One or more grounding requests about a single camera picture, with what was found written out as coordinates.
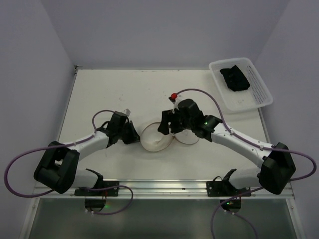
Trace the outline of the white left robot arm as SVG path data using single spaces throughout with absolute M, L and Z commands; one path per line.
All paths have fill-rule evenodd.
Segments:
M 140 136 L 129 120 L 130 111 L 113 112 L 111 119 L 88 138 L 70 145 L 53 141 L 45 150 L 35 172 L 34 179 L 53 191 L 63 194 L 70 188 L 78 188 L 80 195 L 98 192 L 106 188 L 103 176 L 91 169 L 78 170 L 78 163 L 87 156 L 111 147 L 121 140 L 124 144 L 140 141 Z

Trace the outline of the black bra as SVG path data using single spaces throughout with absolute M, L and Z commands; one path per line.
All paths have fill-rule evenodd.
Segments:
M 219 70 L 219 72 L 222 74 L 227 88 L 233 92 L 245 91 L 251 86 L 246 76 L 237 65 L 234 65 L 231 68 L 223 68 Z

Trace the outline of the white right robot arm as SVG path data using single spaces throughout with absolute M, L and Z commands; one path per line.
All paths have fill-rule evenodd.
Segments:
M 173 109 L 162 112 L 158 132 L 163 135 L 189 130 L 200 139 L 223 145 L 256 165 L 254 169 L 231 169 L 221 181 L 208 181 L 213 196 L 234 196 L 251 187 L 262 187 L 279 195 L 296 171 L 295 164 L 283 143 L 273 146 L 259 142 L 233 129 L 227 129 L 222 119 L 204 115 L 192 99 L 170 97 Z

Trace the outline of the white mesh laundry bag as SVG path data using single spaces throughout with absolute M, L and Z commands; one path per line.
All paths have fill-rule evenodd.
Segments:
M 148 152 L 159 152 L 169 147 L 175 140 L 184 145 L 194 145 L 199 138 L 190 130 L 183 130 L 179 133 L 169 133 L 164 135 L 158 132 L 159 121 L 150 121 L 138 127 L 140 143 Z

